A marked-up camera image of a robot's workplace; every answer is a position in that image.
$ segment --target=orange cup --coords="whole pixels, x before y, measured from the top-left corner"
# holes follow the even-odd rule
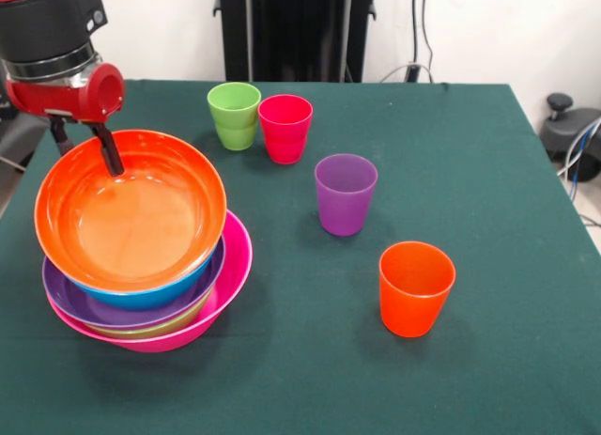
[[[455,265],[438,247],[398,242],[379,259],[379,305],[388,330],[405,337],[427,334],[455,283]]]

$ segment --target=purple bowl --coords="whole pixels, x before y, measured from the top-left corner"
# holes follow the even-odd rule
[[[191,308],[213,288],[224,259],[225,245],[223,239],[219,239],[209,264],[196,284],[168,305],[152,310],[124,310],[102,303],[71,283],[48,258],[44,259],[42,278],[53,302],[72,318],[106,329],[134,330],[160,324]]]

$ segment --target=green tablecloth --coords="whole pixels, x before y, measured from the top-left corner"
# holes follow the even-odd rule
[[[260,135],[222,149],[211,86],[129,82],[111,128],[169,132],[214,162],[254,241],[245,289],[170,353],[66,327],[44,297],[32,222],[57,158],[46,136],[0,220],[1,433],[601,431],[599,254],[509,87],[261,84],[315,106],[303,159],[283,167]],[[341,151],[380,174],[350,239],[316,216],[313,167]],[[401,240],[433,242],[457,267],[421,339],[389,334],[378,315],[378,258]]]

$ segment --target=blue bowl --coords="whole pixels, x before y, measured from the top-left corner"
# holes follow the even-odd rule
[[[177,299],[184,292],[194,286],[200,275],[207,268],[213,253],[210,253],[207,260],[201,264],[198,269],[194,270],[185,277],[180,278],[176,282],[163,285],[162,287],[155,287],[146,291],[135,291],[135,292],[112,292],[103,291],[101,289],[95,289],[88,287],[83,283],[71,280],[71,282],[79,287],[83,292],[89,294],[94,299],[106,303],[107,305],[115,306],[117,308],[123,308],[125,310],[152,310],[161,306],[171,303]]]

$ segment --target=purple cup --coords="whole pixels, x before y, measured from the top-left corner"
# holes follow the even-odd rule
[[[328,156],[316,165],[319,222],[336,236],[351,236],[363,228],[378,170],[364,157],[350,153]]]
[[[225,245],[219,239],[209,264],[196,283],[171,303],[152,310],[125,310],[94,299],[45,258],[42,278],[46,293],[61,310],[84,324],[110,330],[136,330],[158,325],[191,308],[211,291],[221,273]]]

